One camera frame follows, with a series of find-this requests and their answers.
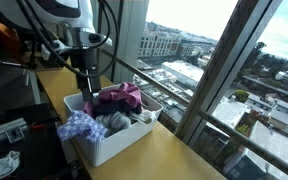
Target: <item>pink cloth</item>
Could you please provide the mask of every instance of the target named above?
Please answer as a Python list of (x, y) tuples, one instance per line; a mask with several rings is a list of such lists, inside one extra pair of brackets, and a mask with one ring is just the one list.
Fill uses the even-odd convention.
[(106, 104), (121, 99), (125, 99), (125, 102), (133, 108), (142, 104), (140, 89), (129, 82), (122, 83), (118, 89), (101, 91), (99, 93), (100, 104)]

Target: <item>city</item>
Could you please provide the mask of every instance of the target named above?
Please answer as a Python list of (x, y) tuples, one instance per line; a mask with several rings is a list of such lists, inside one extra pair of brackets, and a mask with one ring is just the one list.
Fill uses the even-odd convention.
[[(216, 44), (210, 38), (147, 22), (137, 68), (190, 100)], [(288, 59), (264, 53), (265, 46), (256, 44), (212, 115), (288, 162)], [(174, 132), (186, 107), (137, 75), (133, 82), (163, 105), (159, 121)], [(288, 179), (210, 123), (193, 150), (229, 179), (251, 173)]]

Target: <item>lavender cloth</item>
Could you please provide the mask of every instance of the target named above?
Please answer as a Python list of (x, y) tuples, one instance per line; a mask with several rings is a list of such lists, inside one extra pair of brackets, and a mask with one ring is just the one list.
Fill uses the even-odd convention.
[(95, 121), (83, 111), (73, 110), (67, 123), (57, 128), (57, 134), (61, 141), (65, 141), (77, 135), (84, 135), (91, 143), (103, 141), (107, 129), (103, 124)]
[(125, 99), (125, 102), (133, 108), (137, 108), (138, 105), (142, 105), (140, 89), (129, 82), (123, 82), (118, 89), (101, 91), (99, 93), (100, 104), (106, 104), (122, 99)]

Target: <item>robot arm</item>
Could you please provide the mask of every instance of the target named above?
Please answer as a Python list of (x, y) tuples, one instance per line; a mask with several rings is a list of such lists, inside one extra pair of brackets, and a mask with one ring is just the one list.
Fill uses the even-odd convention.
[[(105, 0), (99, 0), (99, 3), (107, 20), (104, 7), (110, 10), (114, 19), (116, 34), (118, 34), (116, 18), (111, 8)], [(78, 88), (82, 91), (84, 101), (96, 99), (94, 96), (101, 89), (99, 76), (104, 72), (98, 73), (95, 47), (112, 46), (112, 41), (95, 32), (90, 0), (0, 0), (0, 12), (16, 26), (34, 30), (42, 39), (41, 49), (44, 59), (48, 59), (49, 55), (53, 54), (62, 62), (63, 59), (60, 59), (58, 53), (68, 51), (72, 66), (64, 65), (77, 75)], [(66, 44), (59, 40), (43, 41), (46, 38), (41, 37), (43, 35), (40, 33), (40, 29), (45, 28), (44, 25), (47, 24), (62, 25)]]

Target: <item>metal railing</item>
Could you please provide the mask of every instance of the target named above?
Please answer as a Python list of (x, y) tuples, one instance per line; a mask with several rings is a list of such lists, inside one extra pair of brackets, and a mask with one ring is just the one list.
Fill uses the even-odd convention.
[[(111, 54), (108, 53), (105, 50), (102, 50), (102, 52), (105, 55), (111, 56)], [(128, 70), (133, 72), (134, 74), (138, 75), (140, 78), (144, 79), (148, 83), (152, 84), (157, 89), (159, 89), (162, 92), (164, 92), (165, 94), (169, 95), (174, 100), (178, 101), (179, 103), (183, 104), (186, 107), (188, 106), (188, 104), (189, 104), (188, 100), (186, 100), (186, 99), (182, 98), (181, 96), (179, 96), (178, 94), (172, 92), (166, 86), (164, 86), (161, 83), (159, 83), (159, 82), (155, 81), (154, 79), (150, 78), (149, 76), (147, 76), (146, 74), (144, 74), (143, 72), (141, 72), (140, 70), (135, 68), (134, 66), (129, 65), (126, 62), (124, 62), (124, 61), (122, 61), (121, 59), (118, 59), (118, 58), (116, 59), (116, 62), (118, 62), (119, 64), (121, 64), (122, 66), (124, 66), (125, 68), (127, 68)], [(250, 149), (251, 151), (256, 153), (258, 156), (262, 157), (267, 162), (269, 162), (270, 164), (274, 165), (275, 167), (277, 167), (278, 169), (280, 169), (281, 171), (283, 171), (285, 174), (288, 175), (288, 163), (283, 161), (281, 158), (275, 156), (274, 154), (272, 154), (271, 152), (267, 151), (263, 147), (259, 146), (258, 144), (254, 143), (250, 139), (248, 139), (245, 136), (241, 135), (239, 132), (237, 132), (234, 129), (230, 128), (228, 125), (224, 124), (223, 122), (221, 122), (220, 120), (216, 119), (212, 115), (210, 115), (210, 114), (208, 114), (206, 112), (203, 112), (203, 111), (198, 112), (197, 115), (202, 117), (204, 120), (210, 122), (215, 127), (219, 128), (224, 133), (228, 134), (231, 138), (233, 138), (237, 142), (241, 143), (243, 146), (245, 146), (246, 148)]]

